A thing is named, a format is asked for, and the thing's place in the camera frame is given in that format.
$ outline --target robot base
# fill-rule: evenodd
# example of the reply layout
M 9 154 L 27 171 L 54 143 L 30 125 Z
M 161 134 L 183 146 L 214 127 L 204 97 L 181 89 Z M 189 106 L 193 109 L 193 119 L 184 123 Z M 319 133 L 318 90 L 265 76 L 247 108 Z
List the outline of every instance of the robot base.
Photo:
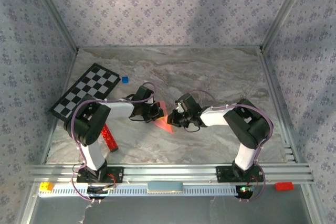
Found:
M 232 166 L 217 166 L 216 167 L 217 182 L 219 183 L 249 183 L 254 176 L 258 182 L 264 182 L 262 172 L 258 166 L 253 165 L 249 170 L 244 172 L 244 175 L 239 178 L 233 173 Z
M 113 178 L 107 176 L 108 174 L 112 174 L 116 179 L 115 183 L 122 183 L 123 175 L 124 175 L 124 167 L 109 167 L 105 168 L 104 176 L 95 176 L 87 169 L 83 168 L 78 171 L 77 175 L 77 183 L 103 183 L 103 184 L 111 184 L 113 183 Z

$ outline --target aluminum rail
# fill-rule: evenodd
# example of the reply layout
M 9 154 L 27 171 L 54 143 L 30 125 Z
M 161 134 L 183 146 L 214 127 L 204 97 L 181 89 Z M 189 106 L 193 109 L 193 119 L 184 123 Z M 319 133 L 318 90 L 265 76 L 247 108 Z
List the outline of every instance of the aluminum rail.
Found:
M 32 181 L 50 181 L 68 183 L 72 172 L 80 164 L 36 165 L 30 172 Z M 186 185 L 218 184 L 216 166 L 231 164 L 116 164 L 109 167 L 124 167 L 123 184 L 143 185 L 153 180 L 182 181 Z M 261 164 L 267 184 L 291 181 L 293 184 L 313 184 L 313 177 L 308 164 L 275 163 Z

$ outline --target black mounting plate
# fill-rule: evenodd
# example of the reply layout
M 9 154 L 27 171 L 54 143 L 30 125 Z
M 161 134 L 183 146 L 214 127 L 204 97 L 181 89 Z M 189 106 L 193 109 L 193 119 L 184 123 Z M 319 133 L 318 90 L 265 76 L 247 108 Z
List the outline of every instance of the black mounting plate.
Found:
M 116 183 L 122 183 L 122 179 L 124 176 L 124 167 L 106 167 L 106 174 L 112 174 Z M 90 173 L 85 169 L 80 169 L 77 175 L 77 183 L 98 183 L 97 179 L 94 179 L 90 176 Z M 113 179 L 110 176 L 105 176 L 99 183 L 102 184 L 111 184 L 113 183 Z
M 249 183 L 252 176 L 255 176 L 258 182 L 264 182 L 262 171 L 256 165 L 252 166 L 251 169 L 247 171 L 247 173 L 242 179 L 237 178 L 233 174 L 232 166 L 217 166 L 216 176 L 218 183 L 238 183 L 238 182 Z

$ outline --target blue cube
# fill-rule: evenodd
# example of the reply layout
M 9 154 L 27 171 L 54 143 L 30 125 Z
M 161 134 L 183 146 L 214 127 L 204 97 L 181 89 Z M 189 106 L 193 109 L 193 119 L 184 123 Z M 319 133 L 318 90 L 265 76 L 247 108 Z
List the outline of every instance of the blue cube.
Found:
M 122 83 L 128 83 L 128 77 L 127 76 L 123 76 L 121 78 L 121 81 L 122 81 Z

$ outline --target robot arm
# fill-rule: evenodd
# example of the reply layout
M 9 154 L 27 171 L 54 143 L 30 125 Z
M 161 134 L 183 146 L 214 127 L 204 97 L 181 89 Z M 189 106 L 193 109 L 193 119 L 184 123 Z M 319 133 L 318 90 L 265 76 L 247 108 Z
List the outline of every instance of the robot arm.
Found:
M 187 128 L 190 123 L 198 127 L 228 125 L 240 141 L 240 147 L 233 161 L 233 173 L 242 178 L 253 166 L 259 144 L 269 134 L 267 121 L 257 112 L 242 108 L 247 105 L 255 107 L 247 99 L 226 108 L 212 106 L 201 108 L 189 94 L 181 96 L 177 101 L 177 109 L 168 116 L 168 123 Z
M 135 94 L 120 99 L 120 102 L 92 102 L 83 105 L 79 109 L 73 129 L 86 160 L 85 170 L 92 180 L 100 182 L 106 175 L 107 162 L 101 153 L 98 143 L 98 137 L 106 120 L 141 116 L 144 122 L 149 123 L 163 117 L 163 110 L 160 108 L 160 104 L 156 103 L 154 98 L 150 98 L 152 94 L 152 90 L 145 86 L 140 86 Z M 86 95 L 80 104 L 88 100 L 95 99 L 90 95 Z M 72 116 L 64 123 L 64 128 L 70 136 L 71 118 Z

